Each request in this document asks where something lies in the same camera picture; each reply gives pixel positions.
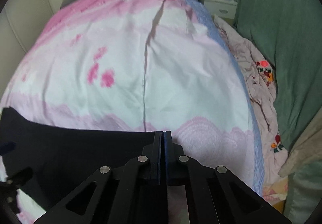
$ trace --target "drawer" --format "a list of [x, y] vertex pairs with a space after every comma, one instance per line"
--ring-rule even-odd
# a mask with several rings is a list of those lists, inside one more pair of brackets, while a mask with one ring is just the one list
[[205, 1], [204, 5], [211, 15], [217, 15], [221, 18], [234, 19], [236, 13], [236, 5], [229, 5], [214, 1]]

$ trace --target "pink and white comforter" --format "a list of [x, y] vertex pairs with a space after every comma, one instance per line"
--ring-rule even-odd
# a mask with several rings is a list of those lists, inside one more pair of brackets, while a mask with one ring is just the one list
[[[184, 0], [79, 0], [48, 22], [0, 109], [74, 129], [171, 130], [187, 155], [225, 165], [252, 187], [247, 98], [228, 54]], [[44, 213], [23, 192], [19, 203], [23, 223]]]

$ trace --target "drawer handle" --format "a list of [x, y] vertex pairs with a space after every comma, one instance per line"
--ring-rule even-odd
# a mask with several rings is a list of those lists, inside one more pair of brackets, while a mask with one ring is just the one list
[[227, 14], [228, 13], [228, 11], [227, 10], [219, 10], [221, 13], [223, 13], [223, 14]]

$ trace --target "white nightstand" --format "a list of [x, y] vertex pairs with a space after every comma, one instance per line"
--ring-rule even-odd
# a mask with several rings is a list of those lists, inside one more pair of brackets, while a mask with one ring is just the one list
[[237, 2], [234, 0], [200, 0], [211, 15], [225, 19], [234, 19]]

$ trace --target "green curtain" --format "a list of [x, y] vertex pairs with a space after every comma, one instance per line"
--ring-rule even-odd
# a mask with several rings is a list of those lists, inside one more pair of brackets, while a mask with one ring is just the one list
[[290, 149], [322, 107], [322, 5], [319, 0], [237, 0], [235, 26], [276, 69], [274, 103]]

